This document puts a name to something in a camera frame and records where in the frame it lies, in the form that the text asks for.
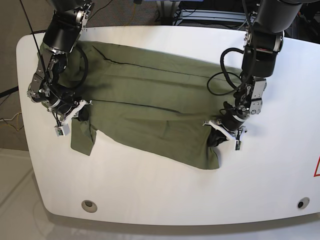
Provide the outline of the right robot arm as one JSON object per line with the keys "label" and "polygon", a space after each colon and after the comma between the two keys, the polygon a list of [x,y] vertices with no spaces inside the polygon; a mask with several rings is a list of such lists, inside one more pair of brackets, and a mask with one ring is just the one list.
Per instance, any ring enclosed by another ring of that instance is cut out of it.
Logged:
{"label": "right robot arm", "polygon": [[[85,82],[89,61],[77,41],[94,8],[91,0],[50,0],[53,17],[43,37],[43,49],[38,49],[38,65],[27,96],[34,103],[42,103],[52,113],[56,129],[61,129],[72,118],[78,117],[87,101],[74,97]],[[77,50],[84,61],[84,73],[79,83],[67,87],[59,83],[66,70],[68,54]]]}

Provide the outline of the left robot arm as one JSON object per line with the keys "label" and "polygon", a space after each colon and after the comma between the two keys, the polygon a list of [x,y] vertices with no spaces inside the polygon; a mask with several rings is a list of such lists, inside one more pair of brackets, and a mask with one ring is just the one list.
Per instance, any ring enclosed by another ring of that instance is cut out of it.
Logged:
{"label": "left robot arm", "polygon": [[[232,87],[230,93],[235,102],[231,105],[225,101],[225,113],[206,123],[211,126],[207,139],[209,147],[234,140],[235,149],[240,149],[241,136],[247,131],[244,123],[251,115],[261,112],[262,95],[267,78],[274,72],[277,55],[282,50],[285,30],[290,27],[304,3],[303,0],[262,0],[254,20],[251,20],[246,2],[242,2],[248,23],[244,49],[231,47],[220,56],[221,74]],[[243,55],[239,86],[231,82],[230,72],[225,67],[224,58],[230,52]]]}

